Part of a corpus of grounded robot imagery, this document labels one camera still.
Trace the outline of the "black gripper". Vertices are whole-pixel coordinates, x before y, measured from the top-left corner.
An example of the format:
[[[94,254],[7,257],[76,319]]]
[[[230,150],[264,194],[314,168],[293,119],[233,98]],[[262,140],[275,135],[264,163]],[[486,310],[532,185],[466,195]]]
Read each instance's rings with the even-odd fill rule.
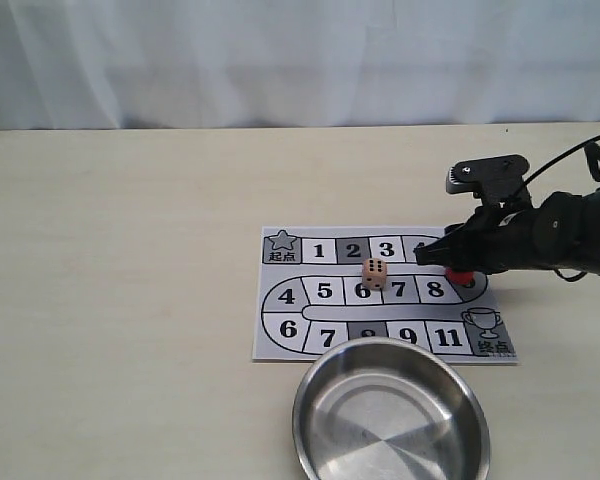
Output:
[[[499,274],[506,271],[542,270],[533,240],[539,208],[507,213],[496,225],[478,229],[476,215],[445,228],[445,236],[414,249],[418,265],[439,265],[456,272]]]

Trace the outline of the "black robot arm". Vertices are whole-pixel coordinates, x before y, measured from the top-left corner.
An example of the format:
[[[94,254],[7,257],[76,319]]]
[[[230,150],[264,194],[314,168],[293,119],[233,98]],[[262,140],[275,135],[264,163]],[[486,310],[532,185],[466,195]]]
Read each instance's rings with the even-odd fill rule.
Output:
[[[600,189],[557,191],[539,207],[478,207],[464,223],[414,249],[419,265],[486,275],[570,269],[600,276]]]

